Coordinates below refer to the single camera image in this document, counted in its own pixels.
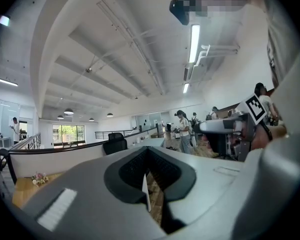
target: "woman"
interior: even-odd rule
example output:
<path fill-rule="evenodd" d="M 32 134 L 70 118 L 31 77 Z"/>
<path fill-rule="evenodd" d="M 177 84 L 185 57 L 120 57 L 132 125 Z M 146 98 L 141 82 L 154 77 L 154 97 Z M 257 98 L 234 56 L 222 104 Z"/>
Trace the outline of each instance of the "woman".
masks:
<path fill-rule="evenodd" d="M 267 96 L 267 90 L 263 83 L 259 82 L 255 85 L 254 93 L 266 110 L 267 115 L 263 118 L 264 123 L 270 125 L 270 114 L 275 121 L 278 121 L 278 114 L 275 111 L 274 103 L 272 99 Z"/>
<path fill-rule="evenodd" d="M 180 118 L 180 149 L 182 153 L 191 155 L 191 145 L 190 145 L 190 124 L 186 114 L 182 110 L 176 112 L 178 118 Z"/>

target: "white ceiling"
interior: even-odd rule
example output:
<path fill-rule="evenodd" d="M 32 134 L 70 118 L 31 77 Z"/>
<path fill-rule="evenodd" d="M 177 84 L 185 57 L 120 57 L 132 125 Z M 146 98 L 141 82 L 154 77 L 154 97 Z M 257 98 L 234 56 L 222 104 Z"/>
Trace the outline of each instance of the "white ceiling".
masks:
<path fill-rule="evenodd" d="M 58 44 L 44 105 L 97 113 L 139 96 L 182 95 L 191 24 L 201 26 L 199 45 L 232 46 L 243 10 L 192 17 L 184 26 L 170 13 L 170 1 L 100 0 L 87 9 L 79 25 Z M 195 78 L 187 81 L 189 91 L 202 90 L 201 83 L 211 79 L 223 59 L 207 58 Z"/>

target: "ceiling beam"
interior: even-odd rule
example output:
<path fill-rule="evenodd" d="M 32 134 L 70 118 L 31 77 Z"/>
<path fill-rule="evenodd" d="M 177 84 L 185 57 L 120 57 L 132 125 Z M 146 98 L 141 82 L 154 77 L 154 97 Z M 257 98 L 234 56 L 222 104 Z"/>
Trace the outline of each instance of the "ceiling beam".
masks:
<path fill-rule="evenodd" d="M 85 106 L 95 106 L 95 107 L 98 107 L 98 108 L 105 108 L 105 109 L 109 108 L 108 106 L 100 105 L 100 104 L 97 104 L 97 103 L 92 103 L 92 102 L 88 102 L 88 101 L 85 102 L 82 99 L 77 99 L 77 98 L 73 98 L 73 97 L 70 97 L 70 96 L 64 96 L 61 93 L 58 93 L 58 92 L 55 92 L 55 91 L 52 91 L 52 90 L 47 90 L 45 95 L 46 96 L 51 96 L 51 97 L 54 97 L 54 98 L 59 98 L 59 99 L 62 97 L 63 101 L 65 101 L 65 102 L 74 102 L 74 103 L 82 104 L 82 105 L 85 105 Z"/>
<path fill-rule="evenodd" d="M 91 97 L 98 98 L 98 99 L 101 99 L 101 100 L 104 100 L 104 101 L 107 101 L 107 102 L 111 102 L 111 103 L 116 103 L 116 104 L 120 103 L 119 101 L 117 101 L 115 99 L 103 96 L 101 94 L 96 94 L 92 90 L 81 88 L 81 87 L 76 86 L 76 85 L 74 85 L 72 88 L 69 88 L 69 83 L 67 83 L 65 81 L 62 81 L 62 80 L 59 80 L 59 79 L 50 78 L 49 83 L 53 84 L 53 85 L 56 85 L 56 86 L 66 88 L 71 92 L 74 91 L 74 92 L 81 93 L 81 94 L 84 94 L 84 95 L 89 95 Z"/>
<path fill-rule="evenodd" d="M 157 65 L 153 61 L 153 53 L 144 40 L 143 36 L 141 35 L 141 27 L 138 24 L 133 13 L 127 6 L 127 3 L 124 0 L 101 0 L 101 3 L 103 3 L 105 7 L 108 8 L 108 11 L 111 11 L 111 13 L 117 18 L 119 23 L 123 25 L 123 30 L 128 33 L 130 38 L 136 37 L 132 40 L 136 50 L 140 53 L 141 57 L 144 60 L 144 63 L 148 67 L 148 70 L 151 72 L 154 78 L 154 83 L 159 89 L 159 92 L 162 95 L 166 94 L 162 76 L 159 69 L 157 68 Z"/>
<path fill-rule="evenodd" d="M 65 68 L 67 68 L 67 69 L 69 69 L 69 70 L 71 70 L 71 71 L 73 71 L 73 72 L 75 72 L 79 75 L 82 75 L 83 77 L 88 78 L 88 79 L 90 79 L 90 80 L 92 80 L 92 81 L 94 81 L 94 82 L 96 82 L 96 83 L 98 83 L 98 84 L 100 84 L 104 87 L 107 87 L 107 88 L 111 89 L 112 91 L 127 97 L 128 99 L 133 98 L 133 96 L 130 93 L 114 86 L 111 83 L 108 83 L 107 81 L 105 81 L 102 78 L 98 77 L 96 74 L 86 73 L 85 68 L 82 68 L 82 67 L 78 66 L 77 64 L 75 64 L 72 61 L 69 61 L 67 58 L 64 58 L 63 56 L 59 56 L 56 59 L 55 63 L 57 63 L 60 66 L 65 67 Z"/>
<path fill-rule="evenodd" d="M 74 30 L 69 37 L 76 41 L 79 45 L 86 48 L 89 52 L 94 54 L 97 58 L 102 60 L 105 64 L 107 64 L 109 67 L 111 67 L 114 71 L 116 71 L 120 76 L 122 76 L 125 80 L 127 80 L 132 86 L 134 86 L 137 90 L 139 90 L 143 95 L 148 96 L 146 90 L 144 90 L 140 84 L 138 84 L 134 79 L 129 77 L 129 73 L 122 68 L 120 65 L 118 65 L 115 61 L 112 61 L 110 57 L 103 56 L 104 52 L 100 50 L 99 47 L 96 47 L 95 44 L 93 44 L 88 37 L 85 36 L 84 33 L 82 33 L 79 29 Z"/>

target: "ceiling light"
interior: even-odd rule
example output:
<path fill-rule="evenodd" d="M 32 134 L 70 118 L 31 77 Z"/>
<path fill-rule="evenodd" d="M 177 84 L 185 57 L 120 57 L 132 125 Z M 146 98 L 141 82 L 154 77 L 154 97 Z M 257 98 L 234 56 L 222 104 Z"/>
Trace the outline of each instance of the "ceiling light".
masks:
<path fill-rule="evenodd" d="M 15 82 L 10 82 L 10 81 L 7 81 L 7 80 L 3 80 L 1 78 L 0 78 L 0 82 L 8 84 L 8 85 L 12 85 L 12 86 L 18 86 Z"/>
<path fill-rule="evenodd" d="M 9 21 L 10 19 L 6 16 L 1 16 L 0 17 L 0 24 L 5 25 L 5 26 L 9 26 Z"/>
<path fill-rule="evenodd" d="M 186 83 L 186 84 L 184 85 L 184 89 L 183 89 L 183 93 L 184 93 L 184 94 L 187 92 L 188 87 L 189 87 L 189 84 Z"/>
<path fill-rule="evenodd" d="M 194 63 L 196 61 L 199 36 L 200 36 L 200 25 L 192 25 L 189 63 Z"/>
<path fill-rule="evenodd" d="M 71 108 L 67 108 L 67 109 L 64 111 L 64 113 L 65 113 L 66 115 L 73 115 L 73 114 L 74 114 L 74 111 L 73 111 Z"/>

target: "bag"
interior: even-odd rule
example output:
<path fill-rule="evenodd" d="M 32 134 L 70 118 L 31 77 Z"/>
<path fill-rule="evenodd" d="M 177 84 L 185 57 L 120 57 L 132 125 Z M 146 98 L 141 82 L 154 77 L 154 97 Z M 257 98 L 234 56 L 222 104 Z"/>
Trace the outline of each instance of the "bag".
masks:
<path fill-rule="evenodd" d="M 212 115 L 211 115 L 210 113 L 207 114 L 205 120 L 206 120 L 206 121 L 212 120 Z"/>

